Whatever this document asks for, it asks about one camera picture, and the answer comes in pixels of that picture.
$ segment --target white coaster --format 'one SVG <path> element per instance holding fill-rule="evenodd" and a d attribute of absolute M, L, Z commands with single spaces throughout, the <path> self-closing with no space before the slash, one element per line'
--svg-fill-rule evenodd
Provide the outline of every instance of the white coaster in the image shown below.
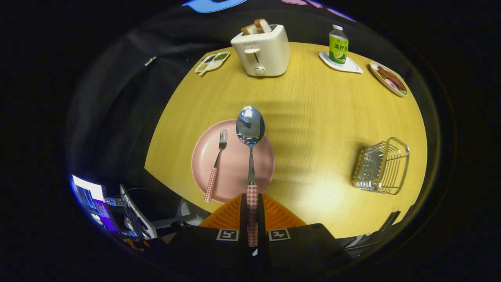
<path fill-rule="evenodd" d="M 329 67 L 333 69 L 347 72 L 364 73 L 364 71 L 357 65 L 357 63 L 350 59 L 350 57 L 346 57 L 345 64 L 340 67 L 334 65 L 331 62 L 331 60 L 329 59 L 329 52 L 320 52 L 319 56 Z"/>

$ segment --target wooden table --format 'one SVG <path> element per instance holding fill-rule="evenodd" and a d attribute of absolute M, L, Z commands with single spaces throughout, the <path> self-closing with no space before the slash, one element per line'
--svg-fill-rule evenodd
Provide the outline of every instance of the wooden table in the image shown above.
<path fill-rule="evenodd" d="M 230 51 L 230 56 L 200 77 L 194 69 L 201 58 L 165 107 L 145 169 L 181 197 L 213 212 L 221 204 L 204 202 L 191 174 L 193 148 L 207 128 L 252 105 L 263 114 L 275 152 L 276 168 L 265 194 L 306 223 L 323 223 L 336 238 L 379 230 L 398 210 L 399 222 L 416 201 L 426 170 L 426 133 L 412 93 L 403 98 L 391 93 L 371 73 L 370 59 L 349 53 L 364 73 L 341 72 L 320 59 L 327 46 L 290 44 L 289 67 L 279 77 L 248 76 L 233 48 L 211 52 Z M 400 193 L 353 187 L 359 149 L 391 136 L 410 147 Z"/>

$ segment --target beverage bottle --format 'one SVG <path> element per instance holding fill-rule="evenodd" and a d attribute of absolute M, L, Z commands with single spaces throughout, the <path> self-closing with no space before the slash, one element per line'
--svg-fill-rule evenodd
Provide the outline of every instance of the beverage bottle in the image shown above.
<path fill-rule="evenodd" d="M 333 30 L 329 32 L 329 59 L 336 66 L 344 66 L 348 55 L 348 37 L 344 34 L 343 28 L 332 25 Z"/>

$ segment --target checkered handle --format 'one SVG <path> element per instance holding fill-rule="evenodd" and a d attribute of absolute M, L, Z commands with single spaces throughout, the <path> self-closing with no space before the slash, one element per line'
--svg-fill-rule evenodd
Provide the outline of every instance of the checkered handle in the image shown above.
<path fill-rule="evenodd" d="M 217 168 L 213 168 L 210 173 L 209 185 L 207 185 L 207 192 L 205 193 L 205 201 L 210 202 L 212 200 L 212 191 L 214 190 L 214 182 L 216 182 Z"/>
<path fill-rule="evenodd" d="M 256 185 L 247 186 L 247 237 L 248 245 L 256 247 L 258 245 L 258 187 Z"/>

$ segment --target toaster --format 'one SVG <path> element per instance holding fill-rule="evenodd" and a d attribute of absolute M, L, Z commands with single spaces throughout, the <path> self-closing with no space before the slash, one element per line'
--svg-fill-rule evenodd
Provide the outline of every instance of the toaster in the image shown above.
<path fill-rule="evenodd" d="M 269 33 L 239 33 L 231 40 L 248 75 L 279 76 L 287 70 L 291 48 L 285 28 L 282 25 L 270 27 L 272 31 Z"/>

